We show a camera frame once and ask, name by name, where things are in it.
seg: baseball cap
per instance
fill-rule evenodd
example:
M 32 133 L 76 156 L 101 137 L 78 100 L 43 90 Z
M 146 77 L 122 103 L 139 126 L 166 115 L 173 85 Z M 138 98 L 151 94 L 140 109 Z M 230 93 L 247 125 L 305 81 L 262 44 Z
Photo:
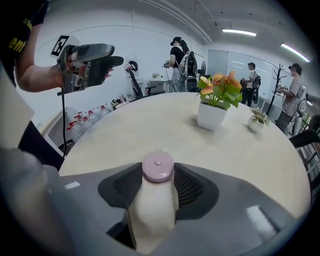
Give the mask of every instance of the baseball cap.
M 176 36 L 176 37 L 173 39 L 173 41 L 170 43 L 170 45 L 171 45 L 171 46 L 174 46 L 174 42 L 180 43 L 180 42 L 181 42 L 181 37 Z
M 251 65 L 254 69 L 256 68 L 256 64 L 254 64 L 253 62 L 248 63 L 248 65 Z
M 302 67 L 298 63 L 292 64 L 292 66 L 289 66 L 289 69 L 295 68 L 296 72 L 301 76 L 302 73 Z

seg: beige shirt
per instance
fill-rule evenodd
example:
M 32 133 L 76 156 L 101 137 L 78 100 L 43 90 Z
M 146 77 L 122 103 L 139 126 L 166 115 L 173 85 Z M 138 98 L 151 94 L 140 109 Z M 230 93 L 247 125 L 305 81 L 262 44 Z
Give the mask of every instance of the beige shirt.
M 247 88 L 253 88 L 253 81 L 255 80 L 256 76 L 257 76 L 256 71 L 250 70 L 249 78 L 252 79 L 252 82 L 247 82 L 247 83 L 246 83 L 246 87 L 247 87 Z
M 292 80 L 289 91 L 294 94 L 295 97 L 285 96 L 283 103 L 283 110 L 290 116 L 294 117 L 298 110 L 298 105 L 302 97 L 302 82 L 299 77 Z

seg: white sticker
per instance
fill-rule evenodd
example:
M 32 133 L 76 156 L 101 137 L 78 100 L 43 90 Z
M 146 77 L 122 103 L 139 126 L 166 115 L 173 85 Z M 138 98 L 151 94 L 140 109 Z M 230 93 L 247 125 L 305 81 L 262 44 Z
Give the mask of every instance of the white sticker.
M 73 188 L 76 188 L 76 187 L 79 187 L 79 186 L 80 186 L 80 183 L 76 182 L 76 181 L 71 182 L 71 183 L 69 183 L 67 185 L 64 185 L 66 190 L 70 190 L 70 189 L 73 189 Z

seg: black coat stand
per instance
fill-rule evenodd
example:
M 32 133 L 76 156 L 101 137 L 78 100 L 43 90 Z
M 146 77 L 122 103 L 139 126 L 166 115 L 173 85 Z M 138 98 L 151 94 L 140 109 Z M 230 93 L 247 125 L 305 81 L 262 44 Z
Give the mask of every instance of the black coat stand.
M 286 75 L 280 77 L 280 72 L 281 72 L 281 70 L 284 70 L 284 69 L 282 68 L 283 66 L 284 66 L 284 65 L 281 65 L 281 63 L 279 64 L 279 67 L 275 66 L 276 69 L 278 70 L 278 73 L 276 73 L 276 71 L 273 70 L 273 72 L 274 72 L 275 75 L 276 75 L 276 78 L 273 77 L 273 79 L 276 80 L 276 83 L 275 83 L 275 88 L 274 88 L 272 100 L 271 100 L 271 102 L 270 102 L 270 106 L 269 106 L 269 108 L 268 108 L 268 111 L 266 112 L 266 115 L 269 114 L 269 112 L 270 112 L 270 110 L 271 110 L 271 107 L 272 107 L 272 104 L 274 103 L 279 81 L 281 80 L 281 78 L 286 78 L 286 77 L 287 77 Z

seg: ceiling pipe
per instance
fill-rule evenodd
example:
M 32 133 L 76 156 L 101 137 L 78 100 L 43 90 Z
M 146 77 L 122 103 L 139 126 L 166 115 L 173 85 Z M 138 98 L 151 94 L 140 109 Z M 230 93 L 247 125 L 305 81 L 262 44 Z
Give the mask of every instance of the ceiling pipe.
M 196 32 L 206 43 L 210 44 L 210 42 L 208 41 L 208 38 L 206 38 L 205 35 L 202 35 L 200 33 L 200 31 L 198 29 L 196 29 L 192 24 L 190 24 L 185 18 L 181 17 L 180 15 L 178 15 L 177 13 L 174 13 L 171 9 L 160 5 L 158 2 L 152 1 L 152 0 L 140 0 L 140 2 L 146 3 L 148 5 L 151 5 L 155 8 L 159 8 L 161 9 L 163 12 L 173 16 L 174 18 L 176 18 L 177 20 L 179 20 L 180 22 L 182 22 L 183 24 L 187 25 L 190 29 L 192 29 L 194 32 Z
M 179 12 L 184 18 L 186 18 L 190 23 L 192 23 L 200 32 L 208 39 L 208 41 L 213 44 L 214 42 L 211 40 L 211 38 L 207 35 L 207 33 L 200 27 L 189 15 L 187 15 L 185 12 L 180 10 L 178 7 L 176 7 L 174 4 L 168 2 L 167 0 L 161 0 L 162 3 L 166 4 L 167 6 L 171 7 L 172 9 Z

